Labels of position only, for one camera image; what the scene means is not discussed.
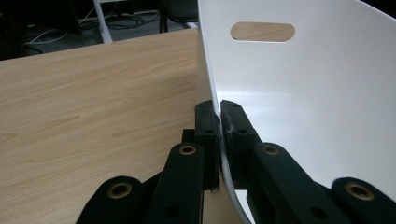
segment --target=floor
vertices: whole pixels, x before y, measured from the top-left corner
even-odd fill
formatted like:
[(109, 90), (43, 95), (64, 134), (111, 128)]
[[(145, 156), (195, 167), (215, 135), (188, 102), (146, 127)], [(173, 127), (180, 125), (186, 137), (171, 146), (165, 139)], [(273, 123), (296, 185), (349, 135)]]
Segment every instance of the floor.
[[(67, 34), (46, 27), (29, 27), (25, 40), (25, 43), (27, 43), (26, 55), (75, 49), (103, 43), (96, 18), (80, 20), (79, 22), (83, 30), (82, 35)], [(136, 12), (134, 15), (122, 15), (121, 17), (107, 16), (106, 24), (113, 41), (156, 35), (159, 33), (160, 27), (157, 11)], [(186, 24), (168, 21), (169, 32), (187, 28)]]

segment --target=wooden table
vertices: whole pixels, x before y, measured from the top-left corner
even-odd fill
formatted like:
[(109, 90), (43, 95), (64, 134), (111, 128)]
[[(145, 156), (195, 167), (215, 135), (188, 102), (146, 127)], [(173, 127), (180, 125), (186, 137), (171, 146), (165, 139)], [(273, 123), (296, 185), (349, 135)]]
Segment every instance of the wooden table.
[(0, 62), (0, 223), (74, 223), (194, 128), (196, 29)]

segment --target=oval cutout handle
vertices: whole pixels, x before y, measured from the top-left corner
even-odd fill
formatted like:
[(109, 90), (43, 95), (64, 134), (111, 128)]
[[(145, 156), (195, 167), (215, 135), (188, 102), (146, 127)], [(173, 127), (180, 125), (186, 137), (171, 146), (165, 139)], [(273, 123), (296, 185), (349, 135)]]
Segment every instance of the oval cutout handle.
[(288, 23), (240, 21), (231, 29), (235, 40), (286, 42), (294, 37), (294, 26)]

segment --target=wood grain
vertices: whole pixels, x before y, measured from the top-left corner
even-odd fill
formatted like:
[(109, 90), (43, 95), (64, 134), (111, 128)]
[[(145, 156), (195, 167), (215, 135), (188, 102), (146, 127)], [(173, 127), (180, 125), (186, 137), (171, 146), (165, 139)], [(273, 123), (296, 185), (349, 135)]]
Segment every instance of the wood grain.
[(74, 223), (193, 128), (196, 30), (0, 62), (0, 223)]

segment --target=black chair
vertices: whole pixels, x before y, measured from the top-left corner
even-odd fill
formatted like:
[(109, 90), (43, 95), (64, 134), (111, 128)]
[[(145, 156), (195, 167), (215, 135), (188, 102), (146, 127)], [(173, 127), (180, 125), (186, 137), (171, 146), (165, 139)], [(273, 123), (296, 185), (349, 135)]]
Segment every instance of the black chair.
[(197, 0), (159, 0), (160, 33), (168, 32), (168, 19), (174, 22), (197, 22)]

